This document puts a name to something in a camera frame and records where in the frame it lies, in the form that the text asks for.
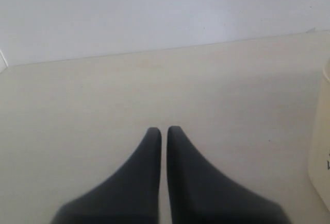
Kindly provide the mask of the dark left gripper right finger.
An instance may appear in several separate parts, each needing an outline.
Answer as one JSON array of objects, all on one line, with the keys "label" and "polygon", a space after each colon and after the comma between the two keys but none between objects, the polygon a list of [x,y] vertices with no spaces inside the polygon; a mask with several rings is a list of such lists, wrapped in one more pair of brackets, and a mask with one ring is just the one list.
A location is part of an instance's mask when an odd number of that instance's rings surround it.
[{"label": "dark left gripper right finger", "polygon": [[167,182],[173,223],[288,223],[280,205],[221,173],[179,126],[168,129]]}]

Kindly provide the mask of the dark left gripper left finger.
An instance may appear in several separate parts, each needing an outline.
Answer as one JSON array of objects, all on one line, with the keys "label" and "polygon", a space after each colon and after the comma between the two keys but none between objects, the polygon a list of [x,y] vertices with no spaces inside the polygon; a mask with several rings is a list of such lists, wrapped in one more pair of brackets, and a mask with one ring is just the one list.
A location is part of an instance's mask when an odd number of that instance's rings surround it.
[{"label": "dark left gripper left finger", "polygon": [[112,176],[63,205],[52,223],[159,223],[160,172],[161,133],[150,127]]}]

